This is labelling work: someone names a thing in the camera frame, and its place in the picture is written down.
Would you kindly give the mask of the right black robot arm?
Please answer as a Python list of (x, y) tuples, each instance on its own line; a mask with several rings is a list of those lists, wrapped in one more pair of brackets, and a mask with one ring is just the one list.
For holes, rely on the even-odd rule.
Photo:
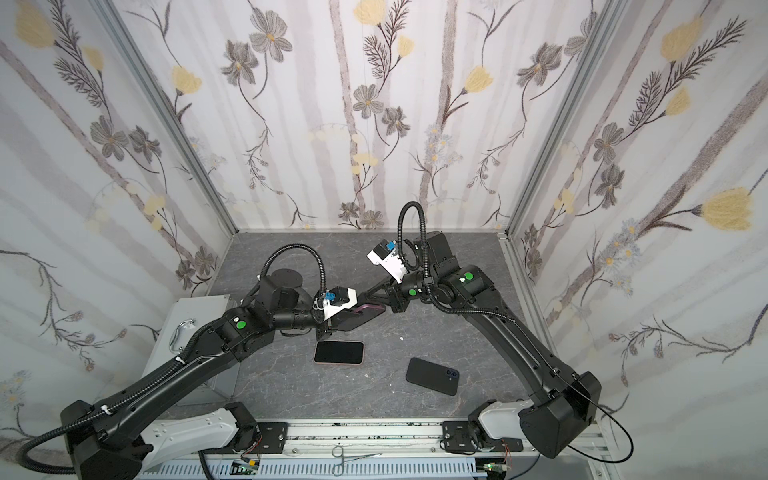
[(549, 350), (512, 312), (492, 279), (478, 266), (461, 266), (446, 236), (426, 228), (417, 201), (407, 202), (397, 223), (415, 211), (419, 236), (411, 241), (396, 231), (392, 242), (375, 247), (385, 263), (401, 267), (366, 290), (366, 304), (402, 313), (420, 301), (444, 314), (464, 318), (476, 328), (523, 383), (531, 406), (519, 413), (523, 435), (541, 455), (554, 459), (607, 409), (599, 404), (602, 386), (589, 371), (577, 373)]

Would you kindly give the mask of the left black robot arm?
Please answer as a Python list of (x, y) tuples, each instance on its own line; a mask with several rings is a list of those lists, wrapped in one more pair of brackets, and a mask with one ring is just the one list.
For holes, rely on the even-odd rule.
[(290, 250), (312, 255), (325, 281), (325, 265), (312, 247), (292, 243), (272, 253), (256, 285), (240, 304), (195, 331), (172, 359), (125, 390), (98, 403), (75, 402), (62, 426), (23, 444), (17, 463), (30, 471), (75, 475), (80, 479), (133, 479), (157, 452), (142, 434), (168, 408), (207, 380), (269, 345), (278, 331), (326, 327), (336, 314), (357, 302), (346, 287), (321, 284), (310, 296), (295, 271), (270, 273)]

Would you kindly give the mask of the black phone case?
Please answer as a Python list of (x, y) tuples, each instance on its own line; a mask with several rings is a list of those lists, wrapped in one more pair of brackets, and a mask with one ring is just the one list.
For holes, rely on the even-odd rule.
[(352, 310), (355, 307), (342, 311), (340, 319), (335, 324), (334, 331), (349, 332), (355, 330), (356, 328), (366, 324), (367, 322), (386, 312), (381, 312), (380, 314), (376, 314), (375, 312), (354, 314)]

